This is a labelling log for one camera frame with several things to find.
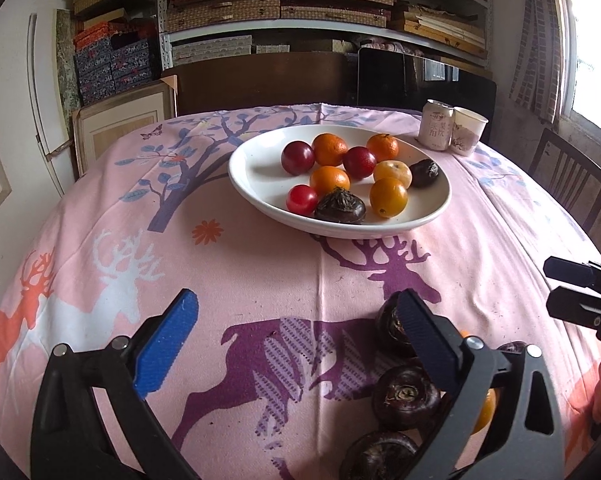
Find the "pink deer print tablecloth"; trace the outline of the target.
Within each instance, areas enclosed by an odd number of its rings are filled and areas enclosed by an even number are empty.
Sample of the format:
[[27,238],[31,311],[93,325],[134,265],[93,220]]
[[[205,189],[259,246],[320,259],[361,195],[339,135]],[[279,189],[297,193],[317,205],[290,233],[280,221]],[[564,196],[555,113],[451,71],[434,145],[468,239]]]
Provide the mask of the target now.
[[100,349],[181,289],[200,310],[163,386],[158,420],[206,479],[333,479],[374,428],[370,394],[395,360],[374,318],[411,288],[491,347],[537,344],[565,430],[565,461],[593,444],[601,342],[551,318],[543,262],[598,260],[572,217],[487,146],[439,153],[453,196],[419,229],[369,242],[282,226],[235,192],[231,153],[291,125],[415,132],[405,113],[327,104],[182,117],[117,141],[56,206],[0,304],[0,443],[29,465],[46,361],[60,342]]

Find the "pear drink can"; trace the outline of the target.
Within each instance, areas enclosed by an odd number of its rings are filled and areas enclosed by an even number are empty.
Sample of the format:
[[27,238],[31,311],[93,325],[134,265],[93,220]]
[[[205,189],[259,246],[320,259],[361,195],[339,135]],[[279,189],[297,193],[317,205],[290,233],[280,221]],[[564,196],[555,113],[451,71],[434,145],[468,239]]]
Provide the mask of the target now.
[[418,141],[433,151],[446,151],[453,132],[453,107],[432,99],[422,110]]

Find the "white oval plate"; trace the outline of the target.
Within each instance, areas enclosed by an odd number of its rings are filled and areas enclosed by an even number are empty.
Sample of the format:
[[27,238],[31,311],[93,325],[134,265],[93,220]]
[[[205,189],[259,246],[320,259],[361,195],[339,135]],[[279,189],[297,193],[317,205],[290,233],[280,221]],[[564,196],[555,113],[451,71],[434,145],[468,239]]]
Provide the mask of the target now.
[[427,154],[396,140],[393,157],[381,162],[366,147],[372,136],[347,126],[273,130],[235,150],[229,177],[265,216],[311,234],[373,240],[438,218],[451,200],[445,171],[419,188],[411,169]]

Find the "dark wooden chair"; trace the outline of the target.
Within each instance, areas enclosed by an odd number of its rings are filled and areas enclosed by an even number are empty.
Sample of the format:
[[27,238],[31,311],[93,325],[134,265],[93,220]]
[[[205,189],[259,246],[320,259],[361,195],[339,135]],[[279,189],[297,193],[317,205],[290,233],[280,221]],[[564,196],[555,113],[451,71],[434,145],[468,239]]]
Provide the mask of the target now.
[[535,179],[589,233],[601,213],[601,167],[551,129],[529,166]]

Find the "pale yellow orange fruit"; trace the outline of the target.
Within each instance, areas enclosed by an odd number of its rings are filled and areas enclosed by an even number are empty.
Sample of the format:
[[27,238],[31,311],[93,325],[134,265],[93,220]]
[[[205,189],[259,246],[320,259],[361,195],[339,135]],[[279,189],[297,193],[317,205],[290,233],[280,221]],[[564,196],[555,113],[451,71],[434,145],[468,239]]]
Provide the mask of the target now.
[[410,188],[412,185],[411,169],[400,160],[383,160],[377,163],[373,171],[374,181],[378,182],[385,178],[398,180],[404,188]]

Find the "black panel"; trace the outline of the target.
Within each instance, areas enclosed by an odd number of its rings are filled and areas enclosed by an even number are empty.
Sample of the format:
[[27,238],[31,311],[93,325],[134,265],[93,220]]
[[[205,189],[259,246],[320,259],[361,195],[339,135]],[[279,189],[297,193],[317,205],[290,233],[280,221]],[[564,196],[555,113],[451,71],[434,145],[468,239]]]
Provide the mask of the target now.
[[362,48],[358,52],[357,104],[380,110],[415,110],[427,101],[467,108],[491,120],[497,84],[430,58]]

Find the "small red cherry tomato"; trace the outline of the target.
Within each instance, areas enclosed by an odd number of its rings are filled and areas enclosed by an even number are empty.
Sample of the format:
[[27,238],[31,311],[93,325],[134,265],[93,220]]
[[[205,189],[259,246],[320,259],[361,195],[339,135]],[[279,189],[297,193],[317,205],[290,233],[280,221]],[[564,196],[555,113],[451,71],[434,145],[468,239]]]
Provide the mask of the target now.
[[292,214],[311,217],[318,205],[317,192],[307,184],[298,184],[288,191],[285,206]]

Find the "patterned curtain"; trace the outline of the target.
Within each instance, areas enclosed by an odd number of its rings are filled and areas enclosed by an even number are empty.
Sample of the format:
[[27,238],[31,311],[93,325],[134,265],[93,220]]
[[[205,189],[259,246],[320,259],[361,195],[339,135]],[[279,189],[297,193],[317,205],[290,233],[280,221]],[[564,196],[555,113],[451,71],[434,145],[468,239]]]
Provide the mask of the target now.
[[525,0],[521,44],[510,99],[542,122],[555,124],[567,83],[566,0]]

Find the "framed picture leaning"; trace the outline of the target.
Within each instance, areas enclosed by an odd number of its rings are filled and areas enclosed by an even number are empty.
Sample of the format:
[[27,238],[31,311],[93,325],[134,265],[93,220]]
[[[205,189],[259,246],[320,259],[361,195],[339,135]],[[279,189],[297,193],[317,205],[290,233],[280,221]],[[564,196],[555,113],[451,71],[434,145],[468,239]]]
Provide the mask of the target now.
[[78,174],[122,136],[176,116],[177,96],[178,78],[171,75],[81,107],[73,116]]

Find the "stack of blue patterned boxes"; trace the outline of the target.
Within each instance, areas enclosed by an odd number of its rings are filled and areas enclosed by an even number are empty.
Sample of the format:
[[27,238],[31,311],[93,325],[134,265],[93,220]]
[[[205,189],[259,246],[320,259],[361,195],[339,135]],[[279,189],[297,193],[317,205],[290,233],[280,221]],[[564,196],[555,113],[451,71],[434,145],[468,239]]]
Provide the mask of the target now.
[[94,104],[153,79],[152,49],[146,39],[114,48],[103,38],[74,55],[81,103]]

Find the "white metal shelving unit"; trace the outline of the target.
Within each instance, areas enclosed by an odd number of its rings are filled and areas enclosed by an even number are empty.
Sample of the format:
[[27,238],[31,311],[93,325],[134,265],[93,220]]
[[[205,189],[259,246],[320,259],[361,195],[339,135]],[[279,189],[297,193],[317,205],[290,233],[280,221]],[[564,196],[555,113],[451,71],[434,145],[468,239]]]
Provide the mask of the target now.
[[411,49],[487,64],[489,0],[202,0],[173,6],[157,0],[160,60],[171,68],[194,42],[246,32],[380,38]]

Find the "dark wooden board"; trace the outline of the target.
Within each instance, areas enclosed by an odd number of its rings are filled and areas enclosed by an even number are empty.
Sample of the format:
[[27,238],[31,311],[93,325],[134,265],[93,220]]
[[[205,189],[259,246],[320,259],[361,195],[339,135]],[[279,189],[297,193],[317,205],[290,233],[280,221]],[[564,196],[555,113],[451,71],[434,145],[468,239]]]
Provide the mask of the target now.
[[163,71],[176,78],[181,115],[270,105],[344,104],[351,74],[333,52],[232,56]]

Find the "dark red plum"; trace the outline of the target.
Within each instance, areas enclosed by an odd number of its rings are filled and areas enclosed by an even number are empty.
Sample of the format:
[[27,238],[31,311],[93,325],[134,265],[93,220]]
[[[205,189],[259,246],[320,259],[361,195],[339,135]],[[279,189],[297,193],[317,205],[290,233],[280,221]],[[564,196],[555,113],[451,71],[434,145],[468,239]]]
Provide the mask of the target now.
[[343,156],[343,166],[351,179],[363,180],[373,174],[377,159],[364,146],[354,146]]
[[281,166],[292,176],[306,174],[315,164],[315,154],[309,144],[293,141],[281,153]]

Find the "white paper cup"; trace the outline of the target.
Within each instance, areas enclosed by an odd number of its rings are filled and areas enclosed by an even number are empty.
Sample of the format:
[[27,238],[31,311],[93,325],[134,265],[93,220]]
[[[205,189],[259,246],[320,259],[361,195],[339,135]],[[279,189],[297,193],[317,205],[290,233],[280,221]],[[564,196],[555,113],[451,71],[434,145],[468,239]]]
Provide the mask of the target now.
[[450,150],[462,156],[471,155],[488,124],[488,119],[467,108],[453,107],[453,132]]

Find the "large orange tangerine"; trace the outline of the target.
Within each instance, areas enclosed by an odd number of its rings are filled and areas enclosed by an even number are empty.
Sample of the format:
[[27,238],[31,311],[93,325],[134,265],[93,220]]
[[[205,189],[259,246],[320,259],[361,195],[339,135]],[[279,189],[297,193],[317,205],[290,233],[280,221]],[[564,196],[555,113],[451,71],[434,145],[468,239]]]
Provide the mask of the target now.
[[321,133],[316,136],[311,144],[315,161],[320,166],[341,166],[343,158],[348,151],[346,142],[333,133]]

